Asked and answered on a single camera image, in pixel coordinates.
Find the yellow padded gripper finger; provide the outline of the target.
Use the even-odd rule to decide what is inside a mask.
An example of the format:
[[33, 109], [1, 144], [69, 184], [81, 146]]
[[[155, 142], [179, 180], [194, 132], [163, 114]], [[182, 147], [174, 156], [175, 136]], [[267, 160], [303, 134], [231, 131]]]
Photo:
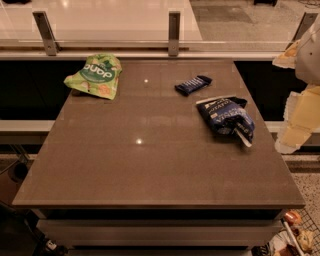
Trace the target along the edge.
[[272, 61], [272, 64], [280, 68], [294, 69], [296, 67], [296, 56], [297, 56], [297, 48], [299, 46], [299, 43], [300, 43], [299, 40], [295, 41], [283, 53], [278, 55]]
[[291, 154], [320, 127], [320, 86], [308, 85], [301, 93], [291, 92], [283, 117], [275, 149], [281, 154]]

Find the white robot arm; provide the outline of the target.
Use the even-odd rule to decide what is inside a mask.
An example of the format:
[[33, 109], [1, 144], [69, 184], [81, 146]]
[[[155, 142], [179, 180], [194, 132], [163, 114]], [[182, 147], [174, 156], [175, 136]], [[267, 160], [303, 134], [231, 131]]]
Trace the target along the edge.
[[301, 92], [291, 92], [284, 110], [284, 122], [277, 134], [276, 150], [291, 154], [298, 150], [320, 127], [320, 21], [316, 21], [285, 52], [272, 62], [295, 70], [307, 84]]

